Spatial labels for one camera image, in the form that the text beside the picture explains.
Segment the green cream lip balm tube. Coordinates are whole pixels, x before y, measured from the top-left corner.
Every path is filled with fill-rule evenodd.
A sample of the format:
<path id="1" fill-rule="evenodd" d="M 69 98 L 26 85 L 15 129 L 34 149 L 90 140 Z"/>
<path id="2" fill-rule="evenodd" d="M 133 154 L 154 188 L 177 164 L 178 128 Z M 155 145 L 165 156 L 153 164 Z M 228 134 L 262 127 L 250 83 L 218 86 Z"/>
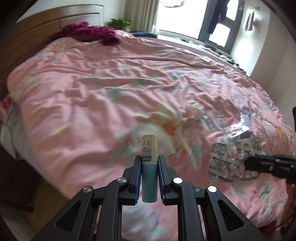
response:
<path id="1" fill-rule="evenodd" d="M 158 199 L 158 139 L 147 133 L 142 136 L 142 201 L 154 203 Z"/>

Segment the silver printed foil packet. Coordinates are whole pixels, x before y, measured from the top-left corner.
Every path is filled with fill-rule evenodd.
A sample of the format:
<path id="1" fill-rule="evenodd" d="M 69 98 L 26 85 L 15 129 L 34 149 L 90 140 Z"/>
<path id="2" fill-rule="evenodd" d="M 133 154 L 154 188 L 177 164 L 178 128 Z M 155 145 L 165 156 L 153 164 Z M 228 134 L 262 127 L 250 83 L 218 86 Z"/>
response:
<path id="1" fill-rule="evenodd" d="M 243 138 L 227 144 L 211 146 L 208 180 L 211 182 L 249 181 L 259 177 L 256 171 L 248 171 L 244 161 L 249 156 L 261 155 L 260 138 Z"/>

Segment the purple ovo look box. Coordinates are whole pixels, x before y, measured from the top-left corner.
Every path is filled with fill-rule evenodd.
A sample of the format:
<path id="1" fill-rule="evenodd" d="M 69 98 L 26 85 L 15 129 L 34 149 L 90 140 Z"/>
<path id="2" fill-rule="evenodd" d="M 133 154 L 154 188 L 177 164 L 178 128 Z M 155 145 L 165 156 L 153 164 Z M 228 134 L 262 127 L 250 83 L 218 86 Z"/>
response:
<path id="1" fill-rule="evenodd" d="M 250 138 L 252 134 L 250 114 L 247 109 L 239 110 L 240 121 L 225 128 L 225 133 L 230 138 Z"/>

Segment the pink floral duvet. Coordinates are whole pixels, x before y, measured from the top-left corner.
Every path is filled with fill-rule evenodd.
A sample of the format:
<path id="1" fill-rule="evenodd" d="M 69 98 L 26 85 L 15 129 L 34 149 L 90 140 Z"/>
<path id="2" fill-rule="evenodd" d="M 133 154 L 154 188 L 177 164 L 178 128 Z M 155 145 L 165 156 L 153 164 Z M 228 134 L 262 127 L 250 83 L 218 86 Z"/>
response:
<path id="1" fill-rule="evenodd" d="M 215 185 L 260 228 L 287 201 L 285 180 L 210 172 L 211 146 L 229 143 L 226 128 L 249 116 L 261 154 L 295 153 L 292 128 L 268 93 L 245 74 L 189 51 L 117 31 L 119 44 L 51 42 L 8 76 L 34 156 L 59 192 L 72 198 L 119 177 L 158 137 L 166 164 L 194 186 Z"/>

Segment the grey bed sheet mattress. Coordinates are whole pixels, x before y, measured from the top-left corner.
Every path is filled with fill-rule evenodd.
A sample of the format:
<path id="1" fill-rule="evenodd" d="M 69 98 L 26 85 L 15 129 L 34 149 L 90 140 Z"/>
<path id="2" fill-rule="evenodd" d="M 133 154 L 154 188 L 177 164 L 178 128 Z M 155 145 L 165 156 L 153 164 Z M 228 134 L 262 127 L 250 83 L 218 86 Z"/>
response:
<path id="1" fill-rule="evenodd" d="M 15 159 L 29 161 L 32 148 L 28 140 L 20 108 L 13 103 L 1 121 L 1 145 Z"/>

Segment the red floral pillow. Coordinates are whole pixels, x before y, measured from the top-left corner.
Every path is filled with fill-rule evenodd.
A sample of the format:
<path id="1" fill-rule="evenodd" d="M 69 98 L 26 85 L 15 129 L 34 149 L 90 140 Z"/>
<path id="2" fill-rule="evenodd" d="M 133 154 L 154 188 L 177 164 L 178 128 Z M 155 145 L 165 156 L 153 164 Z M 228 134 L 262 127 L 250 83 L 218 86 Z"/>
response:
<path id="1" fill-rule="evenodd" d="M 17 104 L 11 99 L 10 95 L 7 95 L 4 99 L 2 99 L 0 102 L 1 122 L 5 121 L 17 107 Z"/>

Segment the potted green plant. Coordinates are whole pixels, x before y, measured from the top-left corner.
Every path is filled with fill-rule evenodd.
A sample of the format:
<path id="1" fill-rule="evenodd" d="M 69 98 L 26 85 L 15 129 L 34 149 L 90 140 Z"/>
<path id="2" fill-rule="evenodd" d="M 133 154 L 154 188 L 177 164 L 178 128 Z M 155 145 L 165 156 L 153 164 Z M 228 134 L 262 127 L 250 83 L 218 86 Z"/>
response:
<path id="1" fill-rule="evenodd" d="M 107 26 L 113 28 L 114 30 L 130 32 L 132 29 L 132 22 L 131 20 L 127 20 L 125 18 L 111 19 L 111 21 L 107 23 Z"/>

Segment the beige curtain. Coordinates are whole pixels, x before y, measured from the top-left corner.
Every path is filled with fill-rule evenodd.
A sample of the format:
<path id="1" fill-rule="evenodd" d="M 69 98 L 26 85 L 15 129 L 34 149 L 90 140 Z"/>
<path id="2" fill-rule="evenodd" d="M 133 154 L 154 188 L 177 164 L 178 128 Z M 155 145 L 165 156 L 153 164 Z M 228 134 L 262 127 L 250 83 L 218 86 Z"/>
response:
<path id="1" fill-rule="evenodd" d="M 158 7 L 159 0 L 127 0 L 124 18 L 131 21 L 131 31 L 152 32 Z"/>

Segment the maroon cloth on bed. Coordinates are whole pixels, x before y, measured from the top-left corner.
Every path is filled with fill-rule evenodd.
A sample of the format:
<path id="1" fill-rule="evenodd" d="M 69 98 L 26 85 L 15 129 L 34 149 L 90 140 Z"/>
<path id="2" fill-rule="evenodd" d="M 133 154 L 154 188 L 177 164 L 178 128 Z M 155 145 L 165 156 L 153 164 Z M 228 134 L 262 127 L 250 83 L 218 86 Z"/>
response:
<path id="1" fill-rule="evenodd" d="M 88 22 L 66 25 L 62 30 L 52 35 L 52 39 L 73 38 L 81 42 L 101 41 L 105 46 L 119 44 L 120 40 L 113 28 L 103 26 L 88 26 Z"/>

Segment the wooden headboard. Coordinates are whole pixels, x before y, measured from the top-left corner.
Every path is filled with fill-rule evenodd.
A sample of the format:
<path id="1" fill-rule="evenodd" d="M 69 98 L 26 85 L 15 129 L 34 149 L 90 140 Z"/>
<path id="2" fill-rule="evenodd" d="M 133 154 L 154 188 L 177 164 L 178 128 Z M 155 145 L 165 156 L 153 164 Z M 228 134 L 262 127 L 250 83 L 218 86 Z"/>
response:
<path id="1" fill-rule="evenodd" d="M 6 80 L 21 63 L 53 41 L 52 35 L 70 24 L 104 25 L 104 6 L 77 4 L 48 9 L 15 24 L 1 43 L 1 99 L 7 94 Z"/>

